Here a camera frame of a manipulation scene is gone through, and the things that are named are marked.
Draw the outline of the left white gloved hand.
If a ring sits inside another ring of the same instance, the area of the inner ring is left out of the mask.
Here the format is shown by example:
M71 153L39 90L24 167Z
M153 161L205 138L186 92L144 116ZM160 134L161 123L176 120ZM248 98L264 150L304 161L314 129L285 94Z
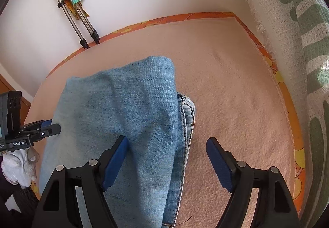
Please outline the left white gloved hand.
M2 155L1 170L5 179L22 187L30 187L36 180L36 163L40 155L34 148L5 152Z

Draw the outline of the left dark sleeve forearm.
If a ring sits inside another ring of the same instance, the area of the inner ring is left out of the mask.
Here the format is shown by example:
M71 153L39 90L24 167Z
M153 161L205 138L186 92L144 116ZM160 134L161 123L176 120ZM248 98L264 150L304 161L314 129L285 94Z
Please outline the left dark sleeve forearm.
M11 184L1 170L1 218L22 217L22 189Z

